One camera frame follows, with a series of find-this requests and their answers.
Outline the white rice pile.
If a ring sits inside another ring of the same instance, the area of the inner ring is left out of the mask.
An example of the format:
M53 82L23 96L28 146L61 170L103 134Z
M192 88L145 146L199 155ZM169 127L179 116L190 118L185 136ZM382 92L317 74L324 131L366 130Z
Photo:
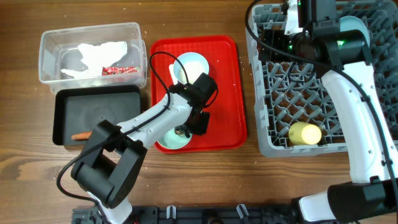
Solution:
M202 73L206 72L205 67L198 61L187 62L183 67L184 69L179 68L177 79L184 84L187 82L193 84Z

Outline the light blue rice bowl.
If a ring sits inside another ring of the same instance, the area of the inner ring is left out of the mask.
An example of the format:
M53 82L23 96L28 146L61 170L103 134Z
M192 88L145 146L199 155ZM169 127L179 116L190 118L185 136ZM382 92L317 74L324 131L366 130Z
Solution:
M178 82L186 84L187 81L193 84L202 73L209 74L209 63L201 54L187 52L181 54L177 59L182 63L182 66L177 61L169 65L169 72L174 85Z

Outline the light blue plate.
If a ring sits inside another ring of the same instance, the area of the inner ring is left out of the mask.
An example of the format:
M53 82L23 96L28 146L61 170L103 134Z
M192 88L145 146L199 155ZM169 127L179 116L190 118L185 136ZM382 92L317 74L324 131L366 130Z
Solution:
M354 16L343 16L340 18L340 31L346 32L350 30L358 30L360 31L367 42L367 45L370 46L370 35L368 28L366 25L357 17Z

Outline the brown food scrap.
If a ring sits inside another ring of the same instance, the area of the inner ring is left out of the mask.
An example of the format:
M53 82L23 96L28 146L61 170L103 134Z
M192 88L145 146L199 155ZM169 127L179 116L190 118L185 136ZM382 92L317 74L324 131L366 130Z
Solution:
M175 128L175 134L181 136L185 134L185 131L183 129Z

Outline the green bowl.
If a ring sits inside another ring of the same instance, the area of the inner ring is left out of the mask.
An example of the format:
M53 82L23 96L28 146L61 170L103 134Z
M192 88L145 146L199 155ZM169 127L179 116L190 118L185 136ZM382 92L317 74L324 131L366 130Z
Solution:
M179 136L175 134L175 128L172 128L157 142L166 149L177 150L186 146L191 139L192 135L190 133L185 133L184 135Z

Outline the yellow plastic cup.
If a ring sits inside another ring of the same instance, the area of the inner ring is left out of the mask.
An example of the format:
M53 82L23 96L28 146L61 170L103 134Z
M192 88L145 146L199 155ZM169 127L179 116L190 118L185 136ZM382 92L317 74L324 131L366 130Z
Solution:
M296 122L289 129L289 139L294 145L318 144L321 138L321 129L314 124Z

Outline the red snack wrapper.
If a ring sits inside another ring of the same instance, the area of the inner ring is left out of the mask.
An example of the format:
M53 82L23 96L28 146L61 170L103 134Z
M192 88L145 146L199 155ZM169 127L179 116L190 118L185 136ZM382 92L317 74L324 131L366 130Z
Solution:
M140 67L103 67L102 76L138 72Z

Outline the white napkin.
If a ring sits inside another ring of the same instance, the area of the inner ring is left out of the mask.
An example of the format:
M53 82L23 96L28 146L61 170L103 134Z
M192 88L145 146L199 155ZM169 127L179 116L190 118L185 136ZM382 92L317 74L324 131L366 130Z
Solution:
M103 67L110 67L120 61L127 54L126 42L107 42L101 45L80 44L77 49L82 54L81 62L88 69L76 71L61 69L61 72L74 79L84 79L102 76Z

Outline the orange carrot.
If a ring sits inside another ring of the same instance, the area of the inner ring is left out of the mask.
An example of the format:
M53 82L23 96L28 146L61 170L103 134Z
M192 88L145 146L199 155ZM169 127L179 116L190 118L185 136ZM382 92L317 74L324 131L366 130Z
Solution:
M78 133L78 134L73 134L71 136L71 139L74 141L85 141L88 140L91 136L92 132L84 132L84 133Z

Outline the white plastic spoon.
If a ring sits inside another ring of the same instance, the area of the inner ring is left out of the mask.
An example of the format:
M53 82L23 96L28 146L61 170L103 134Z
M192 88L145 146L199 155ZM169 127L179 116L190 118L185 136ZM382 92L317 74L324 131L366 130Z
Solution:
M170 72L170 76L171 76L173 84L176 85L178 83L178 79L174 74L174 65L173 64L169 65L169 72Z

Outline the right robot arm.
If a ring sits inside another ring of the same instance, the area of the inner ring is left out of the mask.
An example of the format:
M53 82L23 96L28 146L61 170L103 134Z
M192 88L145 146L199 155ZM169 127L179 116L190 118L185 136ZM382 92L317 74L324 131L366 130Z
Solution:
M267 46L314 66L334 104L348 148L351 181L301 197L302 222L358 222L397 211L397 149L376 93L368 29L340 17L334 1L284 1L289 42Z

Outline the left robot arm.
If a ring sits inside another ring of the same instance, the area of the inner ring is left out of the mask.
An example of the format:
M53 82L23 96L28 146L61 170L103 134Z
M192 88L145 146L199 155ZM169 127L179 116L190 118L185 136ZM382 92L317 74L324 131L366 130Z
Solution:
M172 131L186 138L203 135L218 86L202 73L193 83L171 85L163 100L117 125L107 120L92 131L71 177L90 194L103 223L124 223L132 212L127 195L136 183L148 148Z

